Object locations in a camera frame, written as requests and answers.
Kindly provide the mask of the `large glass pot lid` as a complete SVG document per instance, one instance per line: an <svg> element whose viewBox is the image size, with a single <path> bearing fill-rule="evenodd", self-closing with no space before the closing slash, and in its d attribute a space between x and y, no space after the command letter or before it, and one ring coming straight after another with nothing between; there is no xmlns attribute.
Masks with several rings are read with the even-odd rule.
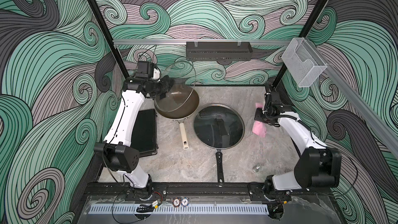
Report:
<svg viewBox="0 0 398 224"><path fill-rule="evenodd" d="M240 114L222 104L210 104L200 109L194 118L193 128L202 143L221 150L236 146L245 134Z"/></svg>

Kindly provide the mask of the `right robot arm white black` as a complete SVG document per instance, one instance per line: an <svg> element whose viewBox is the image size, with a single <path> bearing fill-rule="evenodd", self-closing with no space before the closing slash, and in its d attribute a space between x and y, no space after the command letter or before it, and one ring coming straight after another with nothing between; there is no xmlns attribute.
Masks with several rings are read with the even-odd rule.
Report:
<svg viewBox="0 0 398 224"><path fill-rule="evenodd" d="M285 129L300 154L292 171L267 177L267 191L336 188L340 183L341 152L317 138L293 106L281 101L278 92L267 92L264 98L264 107L256 109L255 120Z"/></svg>

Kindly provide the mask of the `small glass pot lid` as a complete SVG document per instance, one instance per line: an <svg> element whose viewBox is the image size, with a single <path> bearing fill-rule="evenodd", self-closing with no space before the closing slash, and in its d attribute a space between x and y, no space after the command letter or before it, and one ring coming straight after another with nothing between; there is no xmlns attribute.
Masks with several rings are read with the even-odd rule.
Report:
<svg viewBox="0 0 398 224"><path fill-rule="evenodd" d="M182 107L192 94L194 86L186 85L185 80L193 77L195 83L196 71L191 62L181 60L161 69L161 79L167 76L174 83L167 93L155 97L154 105L160 111L172 112Z"/></svg>

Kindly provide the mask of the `pink fluffy cloth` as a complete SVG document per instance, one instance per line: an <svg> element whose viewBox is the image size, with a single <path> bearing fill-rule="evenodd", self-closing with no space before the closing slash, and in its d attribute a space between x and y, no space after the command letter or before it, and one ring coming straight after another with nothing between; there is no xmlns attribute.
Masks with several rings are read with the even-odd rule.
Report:
<svg viewBox="0 0 398 224"><path fill-rule="evenodd" d="M262 138L265 138L267 135L267 128L265 123L255 120L252 132Z"/></svg>

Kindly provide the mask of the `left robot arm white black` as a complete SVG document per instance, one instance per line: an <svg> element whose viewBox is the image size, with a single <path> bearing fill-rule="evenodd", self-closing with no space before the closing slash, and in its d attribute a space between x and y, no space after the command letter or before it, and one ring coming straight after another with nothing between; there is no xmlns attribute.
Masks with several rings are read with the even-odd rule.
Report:
<svg viewBox="0 0 398 224"><path fill-rule="evenodd" d="M150 175L138 162L140 153L131 147L132 133L140 108L147 97L155 98L168 93L175 80L169 76L160 79L126 79L121 90L121 102L116 118L104 141L94 145L94 152L110 173L117 172L132 188L146 188Z"/></svg>

